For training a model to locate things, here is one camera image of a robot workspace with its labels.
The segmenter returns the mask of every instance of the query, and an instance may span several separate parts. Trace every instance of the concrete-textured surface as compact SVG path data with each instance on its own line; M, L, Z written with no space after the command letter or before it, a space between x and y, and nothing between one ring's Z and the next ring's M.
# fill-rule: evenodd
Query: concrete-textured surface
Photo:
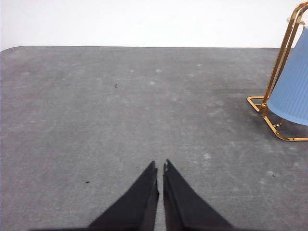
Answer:
M307 230L308 142L279 140L246 101L264 92L277 51L3 51L2 230L87 226L151 160L162 192L166 158L233 225Z

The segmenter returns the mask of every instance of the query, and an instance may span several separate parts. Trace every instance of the white wall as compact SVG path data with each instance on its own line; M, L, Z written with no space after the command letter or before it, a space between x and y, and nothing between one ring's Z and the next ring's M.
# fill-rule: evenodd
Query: white wall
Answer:
M1 0L1 50L22 45L279 47L285 20L300 1Z

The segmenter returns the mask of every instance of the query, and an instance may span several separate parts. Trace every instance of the blue lampshade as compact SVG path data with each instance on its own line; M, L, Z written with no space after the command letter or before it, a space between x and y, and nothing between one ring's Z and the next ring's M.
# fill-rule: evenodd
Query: blue lampshade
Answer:
M267 106L281 118L308 126L308 27L291 50Z

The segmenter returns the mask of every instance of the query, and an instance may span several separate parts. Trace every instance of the gold metal stand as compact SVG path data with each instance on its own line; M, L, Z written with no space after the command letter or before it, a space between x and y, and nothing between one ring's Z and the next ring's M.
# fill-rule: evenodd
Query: gold metal stand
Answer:
M267 107L267 99L269 98L270 94L272 93L279 76L281 75L284 65L287 61L288 55L290 53L291 46L294 41L294 37L296 35L296 32L298 30L299 25L303 25L304 27L306 26L305 22L301 21L303 13L308 9L308 1L305 1L301 4L299 4L293 11L292 15L290 18L287 19L289 22L289 25L287 27L287 30L285 32L280 51L277 56L277 60L275 63L275 66L272 70L268 86L266 88L264 96L250 96L247 98L248 102L252 105L252 107L257 111L257 112L262 112L263 118L270 127L270 129L274 132L274 134L284 140L284 141L308 141L308 137L285 137L282 134L278 132L276 127L280 126L283 124L283 119L282 122L279 124L272 124L272 122L268 118L268 110L269 108ZM261 103L254 103L253 100L262 100Z

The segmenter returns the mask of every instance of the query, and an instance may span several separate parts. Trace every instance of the lamp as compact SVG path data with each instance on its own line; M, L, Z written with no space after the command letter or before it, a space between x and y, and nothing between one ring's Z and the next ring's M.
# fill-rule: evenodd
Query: lamp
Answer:
M301 21L307 9L308 1L305 1L294 9L288 19L289 25L264 96L247 98L257 112L262 112L275 135L284 141L308 141L308 137L286 137L276 129L284 120L308 126L308 27ZM303 32L291 50L299 25L304 26ZM254 103L254 99L261 99L262 103ZM270 121L269 109L282 118L280 123Z

